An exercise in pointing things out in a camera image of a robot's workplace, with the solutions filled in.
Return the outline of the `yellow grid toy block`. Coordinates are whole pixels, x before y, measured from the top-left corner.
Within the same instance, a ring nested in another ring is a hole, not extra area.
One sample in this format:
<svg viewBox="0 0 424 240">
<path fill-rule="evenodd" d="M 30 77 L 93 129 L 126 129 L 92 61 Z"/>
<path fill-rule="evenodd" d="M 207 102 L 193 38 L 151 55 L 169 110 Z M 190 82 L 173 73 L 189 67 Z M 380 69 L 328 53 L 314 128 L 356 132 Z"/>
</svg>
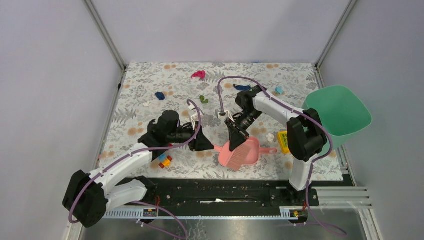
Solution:
<svg viewBox="0 0 424 240">
<path fill-rule="evenodd" d="M 280 145 L 281 152 L 283 154 L 290 154 L 289 144 L 288 144 L 288 132 L 280 131 L 277 135 L 277 140 Z"/>
</svg>

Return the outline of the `white paper ball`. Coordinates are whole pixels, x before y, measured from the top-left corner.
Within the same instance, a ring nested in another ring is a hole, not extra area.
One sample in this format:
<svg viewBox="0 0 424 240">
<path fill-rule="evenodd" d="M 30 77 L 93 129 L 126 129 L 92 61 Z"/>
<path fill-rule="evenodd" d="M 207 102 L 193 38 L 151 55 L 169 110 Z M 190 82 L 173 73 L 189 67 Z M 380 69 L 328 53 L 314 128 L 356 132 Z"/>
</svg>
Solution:
<svg viewBox="0 0 424 240">
<path fill-rule="evenodd" d="M 267 141 L 268 141 L 269 143 L 273 143 L 273 142 L 274 142 L 274 140 L 275 140 L 275 136 L 274 136 L 274 134 L 272 134 L 272 133 L 268 133 L 268 134 L 266 135 L 266 139 L 267 139 Z"/>
</svg>

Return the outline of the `pink hand brush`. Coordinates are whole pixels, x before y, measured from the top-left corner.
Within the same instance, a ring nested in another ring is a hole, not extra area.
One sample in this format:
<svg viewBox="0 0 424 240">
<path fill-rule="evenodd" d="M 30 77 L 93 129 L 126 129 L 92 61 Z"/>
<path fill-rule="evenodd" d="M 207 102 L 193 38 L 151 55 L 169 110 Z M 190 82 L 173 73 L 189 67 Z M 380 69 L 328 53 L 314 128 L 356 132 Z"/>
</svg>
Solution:
<svg viewBox="0 0 424 240">
<path fill-rule="evenodd" d="M 234 151 L 230 151 L 229 146 L 229 142 L 227 142 L 224 146 L 214 145 L 214 150 L 219 153 L 218 162 L 223 167 L 237 172 L 246 161 L 252 148 L 246 144 L 242 144 Z"/>
</svg>

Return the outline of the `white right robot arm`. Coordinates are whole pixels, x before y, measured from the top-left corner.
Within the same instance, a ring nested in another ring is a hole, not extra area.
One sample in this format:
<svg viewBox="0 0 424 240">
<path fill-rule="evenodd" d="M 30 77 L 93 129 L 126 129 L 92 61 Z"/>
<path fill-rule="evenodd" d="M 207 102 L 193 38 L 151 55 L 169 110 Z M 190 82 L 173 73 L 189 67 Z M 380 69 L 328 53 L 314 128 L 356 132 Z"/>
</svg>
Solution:
<svg viewBox="0 0 424 240">
<path fill-rule="evenodd" d="M 287 131 L 288 149 L 295 157 L 287 191 L 287 201 L 293 206 L 301 205 L 306 199 L 305 189 L 312 177 L 312 164 L 321 159 L 326 144 L 332 145 L 329 133 L 322 125 L 319 113 L 294 107 L 271 96 L 265 88 L 257 85 L 236 95 L 236 104 L 242 109 L 225 120 L 229 132 L 229 150 L 239 149 L 250 137 L 247 129 L 266 114 Z"/>
</svg>

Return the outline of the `black table edge rail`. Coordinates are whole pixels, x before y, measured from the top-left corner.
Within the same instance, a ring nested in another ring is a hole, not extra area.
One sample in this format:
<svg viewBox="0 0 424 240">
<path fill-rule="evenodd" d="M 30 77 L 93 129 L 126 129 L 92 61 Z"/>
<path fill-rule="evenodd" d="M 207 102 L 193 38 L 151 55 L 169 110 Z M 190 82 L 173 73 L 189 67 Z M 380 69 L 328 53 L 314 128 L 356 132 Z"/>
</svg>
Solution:
<svg viewBox="0 0 424 240">
<path fill-rule="evenodd" d="M 287 180 L 167 179 L 140 176 L 142 202 L 177 217 L 276 216 L 281 207 L 302 209 L 305 194 L 288 190 Z"/>
</svg>

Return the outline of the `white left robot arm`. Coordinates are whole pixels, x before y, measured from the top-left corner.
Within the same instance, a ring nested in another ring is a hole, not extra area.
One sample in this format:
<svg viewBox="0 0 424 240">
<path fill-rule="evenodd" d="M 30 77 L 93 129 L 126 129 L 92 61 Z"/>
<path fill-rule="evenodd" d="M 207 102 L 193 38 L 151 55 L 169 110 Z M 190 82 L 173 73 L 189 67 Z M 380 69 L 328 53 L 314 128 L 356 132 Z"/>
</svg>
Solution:
<svg viewBox="0 0 424 240">
<path fill-rule="evenodd" d="M 201 121 L 181 124 L 176 111 L 164 111 L 158 119 L 149 122 L 147 132 L 126 154 L 89 173 L 79 170 L 72 175 L 62 201 L 69 211 L 70 223 L 81 223 L 85 228 L 90 228 L 106 212 L 127 203 L 139 201 L 144 206 L 152 204 L 155 192 L 141 180 L 125 184 L 120 182 L 167 150 L 183 146 L 188 146 L 192 152 L 215 148 L 203 134 Z"/>
</svg>

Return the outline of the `green paper scrap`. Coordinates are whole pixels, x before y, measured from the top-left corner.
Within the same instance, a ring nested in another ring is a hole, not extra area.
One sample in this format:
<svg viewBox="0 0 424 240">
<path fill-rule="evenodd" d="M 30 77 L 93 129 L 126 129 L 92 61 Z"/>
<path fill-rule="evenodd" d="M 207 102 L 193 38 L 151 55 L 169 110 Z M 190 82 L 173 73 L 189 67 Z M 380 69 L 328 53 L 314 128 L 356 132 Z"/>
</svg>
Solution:
<svg viewBox="0 0 424 240">
<path fill-rule="evenodd" d="M 208 104 L 209 103 L 209 99 L 207 99 L 204 95 L 200 95 L 199 100 L 202 104 Z"/>
</svg>

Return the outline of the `toy car with yellow block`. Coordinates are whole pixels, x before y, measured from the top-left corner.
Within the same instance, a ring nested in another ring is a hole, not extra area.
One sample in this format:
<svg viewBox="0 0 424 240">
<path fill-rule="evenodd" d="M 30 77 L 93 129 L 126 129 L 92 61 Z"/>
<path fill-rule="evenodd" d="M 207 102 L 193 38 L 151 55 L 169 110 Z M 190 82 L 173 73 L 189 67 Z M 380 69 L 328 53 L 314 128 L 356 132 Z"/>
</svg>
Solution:
<svg viewBox="0 0 424 240">
<path fill-rule="evenodd" d="M 166 167 L 169 167 L 173 161 L 173 158 L 167 154 L 162 154 L 158 157 L 159 159 L 159 167 L 161 169 L 164 169 Z"/>
</svg>

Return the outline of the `green waste bin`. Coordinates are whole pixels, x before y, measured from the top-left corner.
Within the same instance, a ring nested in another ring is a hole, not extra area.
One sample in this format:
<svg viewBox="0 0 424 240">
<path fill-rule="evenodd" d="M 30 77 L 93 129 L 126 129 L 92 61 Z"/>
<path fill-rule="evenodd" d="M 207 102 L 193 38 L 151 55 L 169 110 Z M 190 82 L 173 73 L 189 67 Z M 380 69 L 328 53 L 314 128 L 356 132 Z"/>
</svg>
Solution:
<svg viewBox="0 0 424 240">
<path fill-rule="evenodd" d="M 334 150 L 373 122 L 363 102 L 342 85 L 332 85 L 310 93 L 301 108 L 312 108 L 318 112 L 322 126 L 330 134 Z"/>
</svg>

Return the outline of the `pink plastic dustpan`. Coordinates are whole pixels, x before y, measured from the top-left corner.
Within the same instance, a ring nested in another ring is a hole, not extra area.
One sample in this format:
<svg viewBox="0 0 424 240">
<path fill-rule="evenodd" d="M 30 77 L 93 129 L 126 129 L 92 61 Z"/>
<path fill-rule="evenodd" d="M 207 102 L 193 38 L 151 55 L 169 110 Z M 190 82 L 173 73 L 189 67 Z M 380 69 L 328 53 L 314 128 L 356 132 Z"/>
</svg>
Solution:
<svg viewBox="0 0 424 240">
<path fill-rule="evenodd" d="M 230 151 L 230 142 L 224 146 L 214 146 L 214 150 L 219 153 L 218 162 L 226 168 L 238 171 L 242 166 L 255 165 L 261 155 L 275 155 L 278 153 L 276 148 L 263 148 L 255 137 L 250 137 L 246 142 Z"/>
</svg>

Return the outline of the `floral tablecloth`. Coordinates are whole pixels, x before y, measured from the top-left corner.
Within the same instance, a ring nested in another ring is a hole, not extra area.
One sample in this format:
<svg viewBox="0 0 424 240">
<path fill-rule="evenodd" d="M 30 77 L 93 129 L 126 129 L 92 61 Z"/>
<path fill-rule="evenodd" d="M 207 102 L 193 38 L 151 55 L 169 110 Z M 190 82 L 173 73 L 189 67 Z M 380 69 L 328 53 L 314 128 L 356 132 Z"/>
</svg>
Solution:
<svg viewBox="0 0 424 240">
<path fill-rule="evenodd" d="M 204 79 L 193 78 L 197 71 L 205 71 Z M 301 107 L 306 96 L 318 89 L 314 69 L 310 63 L 177 63 L 132 62 L 121 85 L 107 139 L 99 156 L 103 167 L 126 154 L 147 132 L 151 120 L 166 110 L 179 114 L 187 123 L 193 114 L 187 100 L 196 102 L 202 110 L 204 135 L 215 145 L 228 141 L 229 133 L 224 120 L 215 111 L 224 106 L 232 114 L 240 112 L 235 102 L 237 90 L 233 84 L 253 86 L 259 82 L 271 93 L 281 86 L 284 94 L 276 98 L 295 107 Z M 163 92 L 158 100 L 156 92 Z M 202 104 L 199 97 L 209 99 Z M 143 103 L 150 102 L 148 107 Z M 159 167 L 155 160 L 132 172 L 133 176 L 188 179 L 288 180 L 294 157 L 277 153 L 262 155 L 255 165 L 243 166 L 239 171 L 223 167 L 214 150 L 192 152 L 187 146 L 171 149 L 170 166 Z"/>
</svg>

